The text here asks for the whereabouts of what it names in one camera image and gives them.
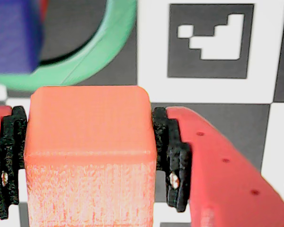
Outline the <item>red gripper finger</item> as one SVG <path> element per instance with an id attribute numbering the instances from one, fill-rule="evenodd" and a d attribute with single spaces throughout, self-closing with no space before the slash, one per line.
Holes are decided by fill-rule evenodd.
<path id="1" fill-rule="evenodd" d="M 194 227 L 284 227 L 284 201 L 259 171 L 191 109 L 152 112 L 166 202 Z"/>
<path id="2" fill-rule="evenodd" d="M 0 219 L 19 204 L 18 171 L 25 168 L 27 116 L 22 106 L 0 106 Z"/>

